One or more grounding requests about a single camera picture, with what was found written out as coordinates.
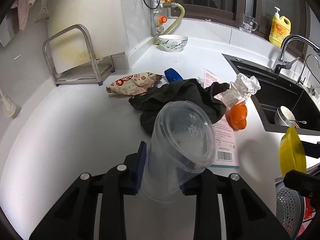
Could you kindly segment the clear plastic cup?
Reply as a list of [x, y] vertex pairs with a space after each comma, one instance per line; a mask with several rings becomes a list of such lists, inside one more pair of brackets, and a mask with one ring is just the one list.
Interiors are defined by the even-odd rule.
[[190, 101], [167, 103], [157, 114], [146, 156], [142, 190], [170, 203], [180, 186], [209, 167], [215, 156], [209, 116]]

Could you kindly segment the white bowl in sink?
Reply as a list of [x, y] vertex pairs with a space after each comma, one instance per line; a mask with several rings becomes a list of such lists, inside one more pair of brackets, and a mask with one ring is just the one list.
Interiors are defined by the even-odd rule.
[[290, 127], [293, 126], [295, 120], [295, 116], [287, 107], [280, 106], [277, 108], [274, 115], [274, 122], [276, 125]]

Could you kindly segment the steel cutting board rack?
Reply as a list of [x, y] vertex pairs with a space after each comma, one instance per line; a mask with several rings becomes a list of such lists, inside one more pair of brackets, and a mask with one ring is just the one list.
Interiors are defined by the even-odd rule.
[[86, 25], [55, 26], [49, 22], [48, 39], [42, 53], [54, 84], [97, 84], [102, 86], [115, 72], [111, 56], [101, 56], [94, 47], [93, 36]]

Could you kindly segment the small chrome faucet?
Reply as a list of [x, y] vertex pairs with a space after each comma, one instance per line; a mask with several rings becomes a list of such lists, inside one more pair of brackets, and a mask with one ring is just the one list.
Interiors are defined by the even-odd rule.
[[305, 79], [302, 80], [302, 75], [303, 75], [304, 69], [305, 69], [306, 67], [307, 67], [308, 71], [310, 72], [310, 74], [314, 77], [314, 79], [319, 83], [319, 79], [316, 77], [315, 74], [313, 74], [312, 69], [311, 69], [311, 68], [309, 67], [309, 65], [308, 65], [308, 59], [309, 59], [309, 57], [313, 57], [313, 58], [316, 60], [316, 62], [317, 62], [317, 64], [318, 64], [318, 67], [319, 67], [319, 60], [318, 60], [318, 58], [317, 58], [315, 55], [313, 55], [313, 54], [307, 55], [306, 58], [304, 59], [304, 64], [303, 64], [302, 71], [301, 71], [301, 73], [300, 73], [300, 75], [299, 75], [299, 77], [298, 77], [298, 79], [297, 79], [297, 82], [296, 82], [297, 85], [303, 85], [303, 84], [304, 84]]

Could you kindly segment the clear glass mug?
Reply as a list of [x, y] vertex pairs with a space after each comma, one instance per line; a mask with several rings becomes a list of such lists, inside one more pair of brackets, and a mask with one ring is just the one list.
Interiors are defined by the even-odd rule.
[[247, 33], [251, 33], [253, 31], [256, 31], [258, 28], [258, 24], [255, 21], [255, 18], [247, 15], [247, 14], [243, 14], [242, 18], [239, 22], [239, 29], [242, 31], [245, 31]]

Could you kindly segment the black cloth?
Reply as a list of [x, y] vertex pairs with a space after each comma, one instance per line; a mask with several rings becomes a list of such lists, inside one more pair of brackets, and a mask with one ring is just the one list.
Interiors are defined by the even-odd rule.
[[227, 107], [215, 96], [228, 89], [228, 83], [214, 82], [203, 88], [196, 79], [178, 80], [159, 88], [149, 88], [145, 94], [129, 98], [129, 104], [141, 111], [140, 125], [148, 135], [152, 135], [157, 114], [167, 103], [175, 101], [190, 101], [202, 108], [213, 124], [218, 122]]

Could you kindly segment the yellow plastic ring lid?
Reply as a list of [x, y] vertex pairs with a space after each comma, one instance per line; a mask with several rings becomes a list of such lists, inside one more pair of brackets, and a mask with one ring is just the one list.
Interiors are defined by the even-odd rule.
[[282, 176], [295, 170], [306, 173], [306, 155], [302, 141], [296, 129], [290, 126], [281, 138], [279, 148], [279, 163]]

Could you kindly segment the black kitchen sink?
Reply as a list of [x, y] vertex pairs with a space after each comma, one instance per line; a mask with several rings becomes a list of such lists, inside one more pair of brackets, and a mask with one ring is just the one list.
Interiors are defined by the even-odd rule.
[[319, 107], [300, 85], [284, 75], [276, 76], [270, 68], [229, 55], [223, 56], [233, 70], [247, 77], [255, 76], [261, 89], [252, 96], [263, 127], [267, 132], [284, 133], [287, 128], [275, 123], [274, 117], [280, 106], [287, 107], [298, 121], [298, 133], [319, 136]]

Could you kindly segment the pink hanging rag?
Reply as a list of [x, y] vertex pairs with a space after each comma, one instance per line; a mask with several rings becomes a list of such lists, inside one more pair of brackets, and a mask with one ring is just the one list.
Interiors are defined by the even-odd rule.
[[23, 30], [28, 20], [29, 9], [34, 5], [36, 0], [15, 0], [11, 9], [17, 9], [18, 23], [20, 30]]

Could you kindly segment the white paper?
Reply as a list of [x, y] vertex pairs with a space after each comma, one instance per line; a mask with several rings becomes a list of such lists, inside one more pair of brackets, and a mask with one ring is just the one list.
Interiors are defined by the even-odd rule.
[[239, 73], [234, 82], [229, 83], [229, 89], [222, 92], [221, 101], [228, 109], [235, 105], [245, 103], [251, 96], [261, 89], [260, 83], [255, 76], [247, 77]]

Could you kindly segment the orange peel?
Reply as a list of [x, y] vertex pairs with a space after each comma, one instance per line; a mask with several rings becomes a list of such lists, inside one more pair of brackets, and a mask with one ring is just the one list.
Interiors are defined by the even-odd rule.
[[229, 113], [231, 126], [235, 130], [243, 130], [247, 126], [247, 107], [244, 103], [233, 106]]

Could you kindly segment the patterned ceramic bowl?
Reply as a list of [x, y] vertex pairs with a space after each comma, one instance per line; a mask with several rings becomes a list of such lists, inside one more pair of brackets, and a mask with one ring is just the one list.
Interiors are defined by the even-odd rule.
[[158, 38], [159, 38], [159, 45], [165, 51], [170, 53], [178, 53], [182, 51], [188, 42], [187, 36], [176, 35], [176, 34], [160, 35]]

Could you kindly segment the pink paper box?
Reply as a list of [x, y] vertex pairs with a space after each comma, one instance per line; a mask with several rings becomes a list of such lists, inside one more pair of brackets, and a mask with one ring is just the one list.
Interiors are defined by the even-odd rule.
[[234, 131], [226, 115], [213, 124], [215, 157], [211, 167], [239, 168], [239, 156]]

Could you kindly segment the hanging peeler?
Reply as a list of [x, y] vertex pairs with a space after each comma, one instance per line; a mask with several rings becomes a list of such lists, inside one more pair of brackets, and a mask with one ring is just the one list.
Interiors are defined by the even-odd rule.
[[49, 12], [47, 9], [47, 0], [41, 0], [41, 9], [35, 18], [35, 24], [49, 19]]

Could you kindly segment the red patterned snack wrapper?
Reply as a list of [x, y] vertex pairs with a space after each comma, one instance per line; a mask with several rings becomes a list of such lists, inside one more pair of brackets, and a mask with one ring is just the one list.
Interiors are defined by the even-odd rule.
[[151, 72], [128, 75], [112, 82], [106, 91], [108, 93], [135, 96], [144, 94], [149, 88], [156, 86], [164, 75]]

